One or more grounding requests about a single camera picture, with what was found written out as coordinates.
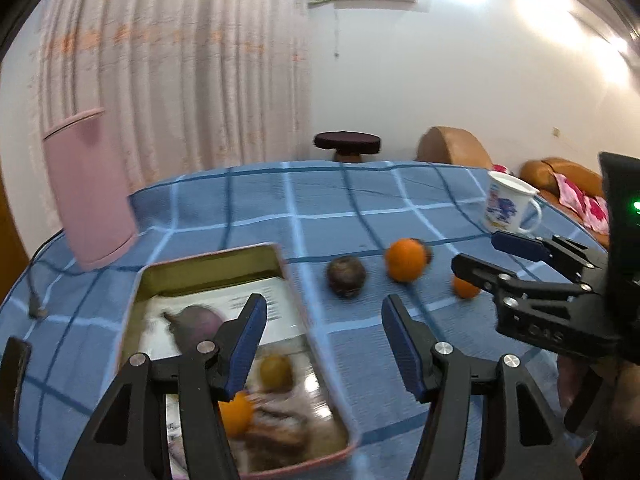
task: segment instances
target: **wooden door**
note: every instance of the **wooden door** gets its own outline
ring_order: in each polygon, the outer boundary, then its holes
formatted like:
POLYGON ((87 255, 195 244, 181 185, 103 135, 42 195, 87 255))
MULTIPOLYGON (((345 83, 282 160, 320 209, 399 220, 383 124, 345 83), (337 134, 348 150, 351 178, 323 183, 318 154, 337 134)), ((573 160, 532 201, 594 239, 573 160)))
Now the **wooden door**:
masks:
POLYGON ((27 253, 9 209, 0 170, 0 302, 28 263, 27 253))

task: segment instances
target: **rectangular metal tray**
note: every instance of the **rectangular metal tray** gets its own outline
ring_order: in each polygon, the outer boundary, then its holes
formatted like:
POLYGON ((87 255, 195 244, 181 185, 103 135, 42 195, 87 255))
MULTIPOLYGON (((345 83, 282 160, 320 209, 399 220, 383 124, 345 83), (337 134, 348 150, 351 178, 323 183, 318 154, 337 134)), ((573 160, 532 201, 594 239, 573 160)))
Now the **rectangular metal tray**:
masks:
MULTIPOLYGON (((303 450, 291 453, 273 449, 264 452, 242 438, 230 439, 241 476, 272 478, 345 458, 357 446, 357 440, 333 402, 316 353, 306 336, 305 311, 274 244, 203 254, 147 267, 129 309, 120 363, 138 351, 149 354, 152 359, 179 353, 167 330, 168 322, 160 315, 163 310, 176 314, 188 304, 197 303, 213 307, 226 319, 233 319, 251 292, 259 292, 267 299, 268 320, 246 383, 249 398, 257 412, 275 413, 275 420, 282 414, 284 426, 293 422, 298 430, 306 428, 303 434, 307 440, 303 450), (286 355, 292 363, 294 386, 289 393, 261 391, 258 367, 260 360, 270 354, 286 355)), ((174 479, 187 478, 181 455, 177 398, 171 396, 167 397, 167 426, 174 479)))

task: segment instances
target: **pink cylinder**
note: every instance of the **pink cylinder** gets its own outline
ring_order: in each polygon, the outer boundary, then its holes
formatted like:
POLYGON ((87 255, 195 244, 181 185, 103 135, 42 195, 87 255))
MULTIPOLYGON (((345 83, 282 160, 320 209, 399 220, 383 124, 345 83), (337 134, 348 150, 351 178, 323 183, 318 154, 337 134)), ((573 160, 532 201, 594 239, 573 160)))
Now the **pink cylinder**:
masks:
POLYGON ((138 228, 104 109, 69 117, 43 142, 58 214, 78 264, 84 270, 110 264, 134 244, 138 228))

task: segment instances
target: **beige curtain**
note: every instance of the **beige curtain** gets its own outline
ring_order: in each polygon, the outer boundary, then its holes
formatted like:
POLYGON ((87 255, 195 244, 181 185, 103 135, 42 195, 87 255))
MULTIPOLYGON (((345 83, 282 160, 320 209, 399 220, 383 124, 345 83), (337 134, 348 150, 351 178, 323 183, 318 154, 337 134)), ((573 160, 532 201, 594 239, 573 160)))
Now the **beige curtain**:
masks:
MULTIPOLYGON (((305 153, 307 0, 47 0, 32 159, 103 106, 132 191, 179 173, 305 153)), ((46 174, 42 198, 57 216, 46 174)))

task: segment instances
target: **dark round stool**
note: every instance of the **dark round stool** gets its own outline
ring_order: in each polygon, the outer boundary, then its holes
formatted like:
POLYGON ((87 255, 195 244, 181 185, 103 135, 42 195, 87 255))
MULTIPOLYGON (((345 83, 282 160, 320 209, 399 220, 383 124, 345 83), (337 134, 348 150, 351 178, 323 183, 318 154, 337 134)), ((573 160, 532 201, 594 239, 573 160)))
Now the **dark round stool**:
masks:
POLYGON ((336 162, 362 162, 362 155, 380 153, 380 137, 360 132, 324 132, 314 144, 323 150, 335 150, 336 162))

